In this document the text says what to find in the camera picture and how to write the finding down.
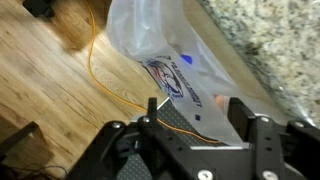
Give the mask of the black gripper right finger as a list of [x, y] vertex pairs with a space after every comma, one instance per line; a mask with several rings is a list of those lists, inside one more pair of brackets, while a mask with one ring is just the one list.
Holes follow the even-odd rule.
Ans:
[[320, 130], [302, 120], [280, 125], [231, 98], [227, 117], [252, 152], [253, 180], [320, 180]]

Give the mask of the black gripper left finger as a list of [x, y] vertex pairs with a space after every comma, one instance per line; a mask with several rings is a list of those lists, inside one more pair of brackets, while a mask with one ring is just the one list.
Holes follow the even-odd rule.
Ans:
[[215, 168], [201, 159], [179, 136], [157, 120], [157, 100], [147, 113], [128, 125], [106, 123], [65, 180], [119, 180], [132, 156], [142, 159], [151, 180], [214, 180]]

